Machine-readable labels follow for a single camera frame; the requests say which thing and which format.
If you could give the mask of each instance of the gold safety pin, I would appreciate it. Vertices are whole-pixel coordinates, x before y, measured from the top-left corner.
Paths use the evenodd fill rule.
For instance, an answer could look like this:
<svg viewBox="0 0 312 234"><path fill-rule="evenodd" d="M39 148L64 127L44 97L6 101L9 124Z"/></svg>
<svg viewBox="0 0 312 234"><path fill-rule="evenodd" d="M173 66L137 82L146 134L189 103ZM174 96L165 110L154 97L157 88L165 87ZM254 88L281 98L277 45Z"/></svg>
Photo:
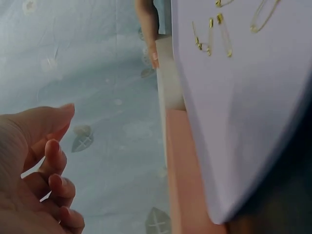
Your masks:
<svg viewBox="0 0 312 234"><path fill-rule="evenodd" d="M222 4L222 3L221 3L221 0L216 0L216 1L215 1L215 6L221 8L221 7L223 7L223 6L226 6L226 5L230 4L230 3L233 2L233 1L234 1L234 0L229 0L228 2Z"/></svg>
<svg viewBox="0 0 312 234"><path fill-rule="evenodd" d="M264 28L264 26L268 23L269 19L271 18L271 16L273 15L277 5L279 4L279 2L281 0L274 0L275 1L275 4L273 6L273 9L271 10L269 16L266 18L266 20L264 21L264 23L261 25L261 27L257 27L257 24L256 24L256 21L257 21L257 18L264 6L264 4L267 2L267 0L262 0L260 6L258 7L257 11L255 12L254 16L253 16L253 19L252 19L252 22L250 24L250 31L252 33L258 33L262 28Z"/></svg>
<svg viewBox="0 0 312 234"><path fill-rule="evenodd" d="M213 47L213 28L214 28L214 18L209 19L209 31L208 31L208 45L207 45L207 54L211 56L212 47Z"/></svg>
<svg viewBox="0 0 312 234"><path fill-rule="evenodd" d="M216 19L218 20L218 24L220 26L221 36L222 36L223 44L225 47L225 51L227 53L227 56L230 58L232 57L232 43L231 43L229 32L226 27L222 13L219 13L216 16Z"/></svg>
<svg viewBox="0 0 312 234"><path fill-rule="evenodd" d="M195 36L195 43L197 45L197 47L199 48L199 50L202 50L203 48L203 44L199 42L199 38L196 34L196 29L195 29L195 24L194 22L192 21L192 27L193 27L193 33L194 33L194 36Z"/></svg>

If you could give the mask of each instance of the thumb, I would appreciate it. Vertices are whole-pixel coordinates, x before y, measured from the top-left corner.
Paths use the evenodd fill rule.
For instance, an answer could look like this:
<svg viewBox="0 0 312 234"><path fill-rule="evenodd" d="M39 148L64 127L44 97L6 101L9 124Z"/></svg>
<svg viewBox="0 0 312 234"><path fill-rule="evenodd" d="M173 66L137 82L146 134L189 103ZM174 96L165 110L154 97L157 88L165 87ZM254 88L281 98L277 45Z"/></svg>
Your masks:
<svg viewBox="0 0 312 234"><path fill-rule="evenodd" d="M38 107L17 114L6 115L7 119L24 136L31 146L46 135L64 128L73 118L75 107L67 104L60 108Z"/></svg>

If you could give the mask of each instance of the hand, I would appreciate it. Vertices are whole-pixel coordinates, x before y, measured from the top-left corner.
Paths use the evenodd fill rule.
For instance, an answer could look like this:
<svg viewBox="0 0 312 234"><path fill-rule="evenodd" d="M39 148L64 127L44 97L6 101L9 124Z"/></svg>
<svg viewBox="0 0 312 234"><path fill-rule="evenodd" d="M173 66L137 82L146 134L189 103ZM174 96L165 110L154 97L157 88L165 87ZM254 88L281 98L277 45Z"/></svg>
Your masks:
<svg viewBox="0 0 312 234"><path fill-rule="evenodd" d="M159 68L156 40L159 30L158 11L152 0L136 0L136 13L154 69Z"/></svg>
<svg viewBox="0 0 312 234"><path fill-rule="evenodd" d="M75 186L61 177L66 155L59 141L74 112L69 104L0 116L0 233L82 233L83 217L70 209ZM38 171L22 179L44 156Z"/></svg>

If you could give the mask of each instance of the bedsheet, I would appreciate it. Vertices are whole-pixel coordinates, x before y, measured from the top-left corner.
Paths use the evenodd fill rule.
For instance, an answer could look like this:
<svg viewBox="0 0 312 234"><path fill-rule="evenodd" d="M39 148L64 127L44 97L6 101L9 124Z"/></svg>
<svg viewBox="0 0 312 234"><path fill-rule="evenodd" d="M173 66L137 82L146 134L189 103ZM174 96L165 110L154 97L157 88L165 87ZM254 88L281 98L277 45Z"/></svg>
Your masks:
<svg viewBox="0 0 312 234"><path fill-rule="evenodd" d="M69 102L64 176L84 233L170 234L156 73L133 1L0 0L0 114Z"/></svg>

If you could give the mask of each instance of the person's hand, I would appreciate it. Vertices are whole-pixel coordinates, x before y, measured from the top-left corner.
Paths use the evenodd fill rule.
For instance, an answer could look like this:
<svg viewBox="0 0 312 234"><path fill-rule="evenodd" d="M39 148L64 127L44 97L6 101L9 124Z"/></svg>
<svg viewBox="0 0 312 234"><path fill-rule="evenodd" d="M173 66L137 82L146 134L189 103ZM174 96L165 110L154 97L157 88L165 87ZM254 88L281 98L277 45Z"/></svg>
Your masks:
<svg viewBox="0 0 312 234"><path fill-rule="evenodd" d="M75 186L61 177L66 155L59 141L74 112L69 104L0 116L0 233L82 233L84 219L70 209ZM36 172L21 178L44 156Z"/></svg>
<svg viewBox="0 0 312 234"><path fill-rule="evenodd" d="M146 42L149 57L154 69L159 67L156 40L159 30L158 11L153 0L136 0L136 13Z"/></svg>

